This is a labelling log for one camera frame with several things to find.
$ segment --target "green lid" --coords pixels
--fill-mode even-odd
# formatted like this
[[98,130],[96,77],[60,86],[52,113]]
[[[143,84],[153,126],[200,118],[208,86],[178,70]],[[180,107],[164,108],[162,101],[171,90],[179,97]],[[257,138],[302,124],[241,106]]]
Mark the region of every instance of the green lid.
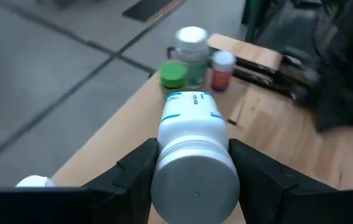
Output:
[[163,63],[160,68],[161,82],[167,88],[179,88],[185,84],[186,67],[181,62]]

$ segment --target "concrete floor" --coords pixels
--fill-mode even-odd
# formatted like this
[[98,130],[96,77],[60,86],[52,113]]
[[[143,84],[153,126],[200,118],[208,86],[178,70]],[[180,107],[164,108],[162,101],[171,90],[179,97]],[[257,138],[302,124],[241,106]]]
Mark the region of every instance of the concrete floor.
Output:
[[165,60],[179,28],[244,33],[244,0],[187,0],[155,27],[121,16],[137,0],[42,2],[0,0],[0,186],[52,176]]

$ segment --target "white bottle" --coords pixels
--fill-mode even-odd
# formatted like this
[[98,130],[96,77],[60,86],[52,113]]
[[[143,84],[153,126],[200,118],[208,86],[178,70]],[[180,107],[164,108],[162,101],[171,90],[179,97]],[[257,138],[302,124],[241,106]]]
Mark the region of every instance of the white bottle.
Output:
[[209,61],[208,33],[200,27],[184,27],[176,32],[176,59],[187,68],[186,87],[194,90],[206,83]]
[[226,123],[209,93],[167,98],[158,129],[152,202],[169,223],[222,223],[234,210],[240,184],[228,153]]

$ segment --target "bottle cap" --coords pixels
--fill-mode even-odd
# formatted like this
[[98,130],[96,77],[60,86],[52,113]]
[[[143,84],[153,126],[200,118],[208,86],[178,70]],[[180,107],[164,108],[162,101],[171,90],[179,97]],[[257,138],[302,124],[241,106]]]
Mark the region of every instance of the bottle cap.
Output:
[[166,88],[183,87],[186,80],[186,67],[181,62],[165,62],[160,68],[162,85]]
[[176,47],[181,50],[205,50],[207,46],[207,31],[199,27],[184,27],[176,32]]
[[161,152],[151,197],[168,223],[222,223],[240,194],[236,168],[215,140],[197,136],[174,140]]
[[234,68],[236,57],[227,51],[217,51],[213,53],[213,69],[220,72],[228,72]]
[[31,175],[21,180],[16,187],[54,187],[55,184],[48,177]]

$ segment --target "wooden table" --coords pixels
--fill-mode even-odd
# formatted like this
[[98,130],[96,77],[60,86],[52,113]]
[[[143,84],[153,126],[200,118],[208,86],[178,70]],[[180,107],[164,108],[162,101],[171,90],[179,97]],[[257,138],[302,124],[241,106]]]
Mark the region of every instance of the wooden table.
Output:
[[[281,55],[214,35],[209,45],[278,69]],[[157,136],[164,101],[152,76],[53,176],[61,186],[80,186],[107,171],[147,138]],[[213,93],[231,138],[337,189],[353,189],[353,128],[316,134],[310,114],[282,96],[233,78],[225,93]],[[239,206],[226,223],[243,223]],[[164,223],[152,208],[149,223]]]

